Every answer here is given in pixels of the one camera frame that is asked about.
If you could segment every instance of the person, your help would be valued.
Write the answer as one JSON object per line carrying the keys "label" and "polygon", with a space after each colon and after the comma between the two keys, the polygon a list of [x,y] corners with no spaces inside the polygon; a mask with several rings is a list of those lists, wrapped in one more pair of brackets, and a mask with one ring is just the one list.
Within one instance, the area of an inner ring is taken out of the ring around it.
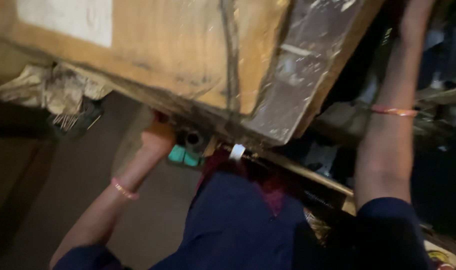
{"label": "person", "polygon": [[[410,204],[412,124],[423,40],[435,0],[411,0],[364,140],[359,146],[355,197],[355,265],[345,268],[432,268],[419,221]],[[145,176],[174,144],[159,122],[142,133],[143,146],[88,207],[55,251],[55,270],[114,270],[123,266],[105,248]],[[283,193],[263,193],[246,175],[207,176],[190,207],[178,250],[154,265],[166,269],[327,269],[330,258],[306,243],[304,264],[295,263],[295,230],[306,223],[303,205]]]}

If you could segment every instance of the pink bangle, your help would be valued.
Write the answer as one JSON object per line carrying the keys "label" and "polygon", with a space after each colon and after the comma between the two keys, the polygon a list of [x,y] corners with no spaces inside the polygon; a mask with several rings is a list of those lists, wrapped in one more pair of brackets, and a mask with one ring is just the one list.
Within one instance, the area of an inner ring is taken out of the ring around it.
{"label": "pink bangle", "polygon": [[119,183],[118,180],[116,180],[115,177],[111,179],[111,184],[118,190],[120,191],[123,195],[125,195],[128,199],[130,200],[138,200],[140,198],[140,194],[138,193],[133,193],[131,191],[126,190],[124,187],[122,187]]}
{"label": "pink bangle", "polygon": [[399,116],[415,117],[418,114],[417,110],[413,109],[401,109],[401,108],[388,108],[382,105],[371,106],[371,111],[377,114],[393,114]]}

